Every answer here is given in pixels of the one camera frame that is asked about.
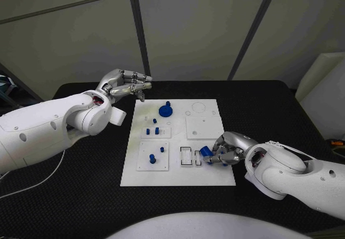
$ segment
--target robotic hand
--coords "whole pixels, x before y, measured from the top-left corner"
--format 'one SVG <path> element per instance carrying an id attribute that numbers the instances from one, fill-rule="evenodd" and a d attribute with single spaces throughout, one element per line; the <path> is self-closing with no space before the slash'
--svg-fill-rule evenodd
<path id="1" fill-rule="evenodd" d="M 122 125 L 126 112 L 112 104 L 133 94 L 145 101 L 144 89 L 152 88 L 152 77 L 116 69 L 99 87 L 67 98 L 47 101 L 0 117 L 0 174 L 27 167 L 57 155 L 109 122 Z"/>
<path id="2" fill-rule="evenodd" d="M 305 161 L 291 151 L 307 155 Z M 226 132 L 216 142 L 207 162 L 237 164 L 245 160 L 246 179 L 273 199 L 291 194 L 312 209 L 345 220 L 345 165 L 315 159 L 278 143 L 259 144 L 236 132 Z"/>

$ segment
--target white platform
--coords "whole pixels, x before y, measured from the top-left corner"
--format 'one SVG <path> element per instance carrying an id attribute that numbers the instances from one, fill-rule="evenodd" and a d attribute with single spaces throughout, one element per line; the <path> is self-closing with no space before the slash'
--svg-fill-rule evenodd
<path id="1" fill-rule="evenodd" d="M 168 118 L 159 115 L 159 108 L 167 104 L 167 101 L 171 101 L 174 110 L 172 116 Z M 194 128 L 193 132 L 198 130 L 203 139 L 187 138 L 188 117 L 201 117 L 195 120 L 201 121 L 203 127 Z M 146 133 L 145 129 L 156 127 L 171 127 L 172 137 L 146 138 L 144 135 L 144 132 Z M 206 135 L 206 130 L 201 130 L 206 128 L 217 133 Z M 213 148 L 223 133 L 217 100 L 146 100 L 144 103 L 138 100 L 120 186 L 236 186 L 232 166 L 208 165 L 204 161 L 201 166 L 195 164 L 195 151 L 204 146 Z M 142 143 L 146 144 L 148 142 L 155 142 L 151 146 L 159 142 L 155 149 L 151 147 L 148 149 L 141 148 Z M 169 167 L 168 171 L 161 171 L 167 168 L 151 164 L 148 155 L 156 154 L 156 158 L 159 158 L 162 156 L 161 144 L 165 146 L 165 143 L 169 143 L 168 150 L 165 148 L 165 153 L 169 154 Z M 191 167 L 181 166 L 181 147 L 191 147 Z"/>

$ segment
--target blue cylinder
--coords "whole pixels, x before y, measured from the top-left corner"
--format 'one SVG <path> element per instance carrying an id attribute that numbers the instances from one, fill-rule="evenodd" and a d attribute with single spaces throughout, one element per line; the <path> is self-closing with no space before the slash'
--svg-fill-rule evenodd
<path id="1" fill-rule="evenodd" d="M 156 159 L 155 159 L 155 155 L 151 154 L 151 163 L 155 164 L 156 163 Z"/>
<path id="2" fill-rule="evenodd" d="M 204 157 L 206 157 L 206 156 L 214 156 L 214 154 L 213 154 L 213 152 L 211 152 L 208 146 L 203 147 L 201 150 L 200 150 L 200 152 L 201 152 L 201 154 L 203 154 Z"/>
<path id="3" fill-rule="evenodd" d="M 162 117 L 169 117 L 174 114 L 174 109 L 171 107 L 171 102 L 167 102 L 167 105 L 161 107 L 159 113 Z"/>

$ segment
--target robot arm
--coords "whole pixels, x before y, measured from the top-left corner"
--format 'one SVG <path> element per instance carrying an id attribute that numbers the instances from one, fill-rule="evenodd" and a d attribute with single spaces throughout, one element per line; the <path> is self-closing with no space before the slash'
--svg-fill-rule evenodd
<path id="1" fill-rule="evenodd" d="M 245 159 L 246 179 L 269 197 L 284 200 L 289 194 L 312 209 L 345 220 L 345 165 L 302 153 L 311 157 L 304 162 L 286 148 L 302 153 L 281 143 L 259 144 L 243 134 L 226 132 L 216 142 L 216 156 L 204 160 L 236 164 Z"/>
<path id="2" fill-rule="evenodd" d="M 12 111 L 0 117 L 0 173 L 27 167 L 57 155 L 90 135 L 97 135 L 109 122 L 122 125 L 126 112 L 112 104 L 136 94 L 145 101 L 144 89 L 152 88 L 152 77 L 115 70 L 97 90 Z"/>

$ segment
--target black tablecloth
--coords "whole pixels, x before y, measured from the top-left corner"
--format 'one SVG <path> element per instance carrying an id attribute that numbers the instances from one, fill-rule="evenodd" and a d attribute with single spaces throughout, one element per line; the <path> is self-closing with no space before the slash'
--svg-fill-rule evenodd
<path id="1" fill-rule="evenodd" d="M 96 89 L 97 84 L 67 84 L 55 98 Z M 146 98 L 217 99 L 226 131 L 240 132 L 260 143 L 279 141 L 314 157 L 337 161 L 279 81 L 154 82 Z M 105 238 L 151 217 L 188 211 L 245 215 L 302 233 L 345 224 L 292 196 L 284 201 L 269 198 L 245 179 L 243 162 L 233 166 L 236 187 L 120 187 L 135 102 L 135 96 L 120 100 L 116 107 L 128 112 L 123 126 L 109 124 L 97 136 L 77 142 L 51 179 L 0 200 L 0 236 Z M 60 158 L 61 154 L 12 172 L 0 183 L 0 195 L 41 182 Z"/>

